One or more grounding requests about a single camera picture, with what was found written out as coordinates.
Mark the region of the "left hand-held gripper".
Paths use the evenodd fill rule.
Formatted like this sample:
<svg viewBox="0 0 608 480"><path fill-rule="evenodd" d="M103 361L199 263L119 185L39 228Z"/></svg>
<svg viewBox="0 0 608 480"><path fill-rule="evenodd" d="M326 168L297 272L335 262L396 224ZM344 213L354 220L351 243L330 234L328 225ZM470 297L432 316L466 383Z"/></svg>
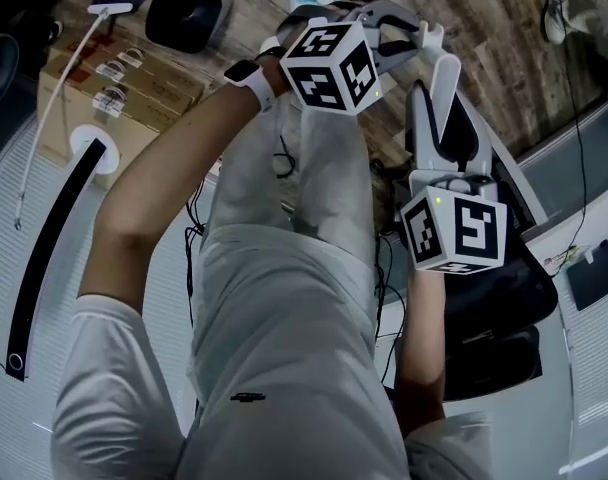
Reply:
<svg viewBox="0 0 608 480"><path fill-rule="evenodd" d="M306 28L280 64L308 109L357 115L383 97L382 74L417 52L423 61L443 55L443 26L419 23L415 14L389 0L360 4L345 14L302 5L280 25L278 38L301 23Z"/></svg>

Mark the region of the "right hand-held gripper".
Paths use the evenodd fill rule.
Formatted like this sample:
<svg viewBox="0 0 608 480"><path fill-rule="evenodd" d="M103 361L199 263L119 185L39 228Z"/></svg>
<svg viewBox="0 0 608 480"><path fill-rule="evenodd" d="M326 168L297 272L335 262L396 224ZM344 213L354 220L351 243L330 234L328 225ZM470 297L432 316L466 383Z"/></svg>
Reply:
<svg viewBox="0 0 608 480"><path fill-rule="evenodd" d="M504 264L507 206L492 177L486 125L454 99L460 71L456 55L438 52L431 97L419 81L407 98L414 168L400 218L417 271L470 275ZM451 109L455 118L448 120Z"/></svg>

